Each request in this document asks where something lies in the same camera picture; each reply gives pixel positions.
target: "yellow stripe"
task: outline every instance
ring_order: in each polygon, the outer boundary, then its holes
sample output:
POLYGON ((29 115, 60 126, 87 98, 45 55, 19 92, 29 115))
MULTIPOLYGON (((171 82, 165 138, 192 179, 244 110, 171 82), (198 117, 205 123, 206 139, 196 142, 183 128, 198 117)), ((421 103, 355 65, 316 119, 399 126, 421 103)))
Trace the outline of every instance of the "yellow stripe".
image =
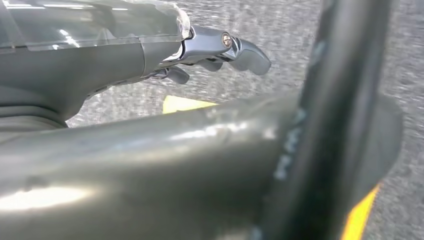
MULTIPOLYGON (((163 113, 169 114, 176 111, 186 111, 214 105, 216 103, 197 101, 178 96, 167 96, 163 103, 163 113)), ((378 186, 352 209, 341 240, 361 240, 377 192, 378 186)))
POLYGON ((378 189, 378 186, 375 187, 350 211, 347 224, 344 227, 342 240, 361 240, 378 189))

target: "screw head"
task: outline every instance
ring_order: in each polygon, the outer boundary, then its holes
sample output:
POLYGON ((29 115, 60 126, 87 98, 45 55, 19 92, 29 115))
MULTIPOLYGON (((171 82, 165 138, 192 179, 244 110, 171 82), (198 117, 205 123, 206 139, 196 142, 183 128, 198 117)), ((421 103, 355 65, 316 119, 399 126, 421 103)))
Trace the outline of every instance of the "screw head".
POLYGON ((231 36, 224 32, 222 34, 222 44, 224 44, 224 46, 228 49, 229 47, 231 47, 231 45, 233 44, 233 40, 231 39, 231 36))

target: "black tube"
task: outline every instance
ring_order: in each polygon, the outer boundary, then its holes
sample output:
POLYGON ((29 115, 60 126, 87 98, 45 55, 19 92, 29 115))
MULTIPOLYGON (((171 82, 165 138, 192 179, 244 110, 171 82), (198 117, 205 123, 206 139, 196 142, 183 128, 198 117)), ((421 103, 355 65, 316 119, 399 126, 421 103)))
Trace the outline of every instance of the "black tube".
POLYGON ((255 240, 338 239, 366 161, 390 1, 324 2, 299 108, 255 240))

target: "gray pavement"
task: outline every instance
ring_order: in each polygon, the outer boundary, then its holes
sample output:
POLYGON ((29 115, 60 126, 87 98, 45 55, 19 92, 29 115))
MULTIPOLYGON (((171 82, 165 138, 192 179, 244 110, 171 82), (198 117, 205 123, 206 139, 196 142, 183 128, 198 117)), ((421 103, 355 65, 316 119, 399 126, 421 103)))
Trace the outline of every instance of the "gray pavement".
MULTIPOLYGON (((186 68, 187 85, 147 80, 88 100, 71 127, 160 114, 166 95, 221 103, 298 89, 313 42, 319 0, 178 0, 193 24, 229 30, 259 45, 273 67, 266 76, 186 68)), ((365 240, 424 240, 424 1, 395 5, 381 90, 406 112, 401 158, 384 180, 365 240)))

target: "bolt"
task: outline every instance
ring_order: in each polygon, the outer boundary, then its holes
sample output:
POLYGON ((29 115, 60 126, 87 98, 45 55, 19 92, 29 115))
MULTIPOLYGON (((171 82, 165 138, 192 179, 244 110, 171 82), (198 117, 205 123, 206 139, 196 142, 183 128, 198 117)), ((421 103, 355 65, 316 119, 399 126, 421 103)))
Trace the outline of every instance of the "bolt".
POLYGON ((231 47, 231 45, 233 44, 233 40, 231 39, 231 36, 226 32, 222 34, 222 43, 224 44, 226 48, 231 47))

